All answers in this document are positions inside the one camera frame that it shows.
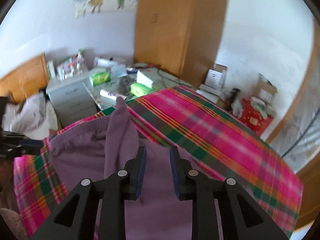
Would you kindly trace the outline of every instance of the silver screw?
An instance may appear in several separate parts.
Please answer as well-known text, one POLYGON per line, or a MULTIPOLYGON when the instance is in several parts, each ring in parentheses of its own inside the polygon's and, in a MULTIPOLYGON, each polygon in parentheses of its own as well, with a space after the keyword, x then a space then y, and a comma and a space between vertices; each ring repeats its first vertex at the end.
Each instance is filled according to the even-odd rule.
POLYGON ((83 179, 82 181, 81 181, 81 185, 82 186, 88 186, 90 184, 90 180, 89 179, 83 179))
POLYGON ((227 183, 231 186, 235 185, 236 184, 236 180, 235 179, 232 179, 232 178, 229 178, 227 179, 227 183))
POLYGON ((196 170, 190 170, 190 171, 189 171, 189 175, 190 175, 190 176, 197 176, 198 174, 199 174, 199 172, 196 171, 196 170))
POLYGON ((128 173, 127 173, 127 171, 125 171, 125 170, 121 170, 121 171, 118 171, 118 176, 120 176, 120 177, 124 177, 124 176, 126 176, 128 173))

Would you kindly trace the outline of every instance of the bed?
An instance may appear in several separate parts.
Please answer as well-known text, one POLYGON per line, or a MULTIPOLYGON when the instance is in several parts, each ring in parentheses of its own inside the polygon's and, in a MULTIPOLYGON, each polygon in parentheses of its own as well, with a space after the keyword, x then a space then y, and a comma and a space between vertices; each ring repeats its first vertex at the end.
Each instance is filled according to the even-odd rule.
MULTIPOLYGON (((0 95, 11 92, 15 103, 35 95, 49 82, 49 75, 44 54, 40 54, 18 66, 0 79, 0 95)), ((50 130, 58 129, 58 119, 50 101, 45 105, 45 116, 42 124, 33 130, 23 132, 31 139, 42 140, 49 136, 50 130)))
MULTIPOLYGON (((303 186, 285 162, 250 129, 193 90, 177 86, 127 102, 139 133, 169 147, 186 149, 209 176, 232 177, 251 188, 255 200, 290 237, 298 217, 303 186)), ((80 120, 112 114, 114 108, 80 120)), ((23 156, 14 162, 18 207, 31 236, 68 194, 49 158, 49 139, 41 156, 23 156)))

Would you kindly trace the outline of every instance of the cardboard box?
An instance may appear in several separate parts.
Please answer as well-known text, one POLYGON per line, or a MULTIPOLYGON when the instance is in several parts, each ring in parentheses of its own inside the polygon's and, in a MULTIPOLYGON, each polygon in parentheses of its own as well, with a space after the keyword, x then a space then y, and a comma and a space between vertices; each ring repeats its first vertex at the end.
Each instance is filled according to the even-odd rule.
POLYGON ((212 68, 209 69, 204 84, 214 89, 221 90, 226 80, 227 70, 228 68, 226 66, 214 64, 212 68))
POLYGON ((254 91, 254 96, 260 98, 266 103, 271 103, 275 94, 277 93, 277 88, 270 86, 265 83, 263 80, 260 80, 257 84, 256 90, 254 91))

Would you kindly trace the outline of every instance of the purple fabric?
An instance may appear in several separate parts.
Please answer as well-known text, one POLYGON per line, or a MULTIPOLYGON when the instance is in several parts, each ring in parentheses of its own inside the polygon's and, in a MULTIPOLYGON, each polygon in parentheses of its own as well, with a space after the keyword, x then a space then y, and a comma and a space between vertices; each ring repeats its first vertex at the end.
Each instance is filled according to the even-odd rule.
MULTIPOLYGON (((72 190, 81 179, 105 179, 147 150, 141 197, 125 202, 128 240, 191 239, 192 202, 180 202, 174 192, 169 148, 140 139, 122 98, 111 116, 79 124, 51 141, 51 162, 61 180, 72 190)), ((179 148, 181 158, 191 155, 179 148)))

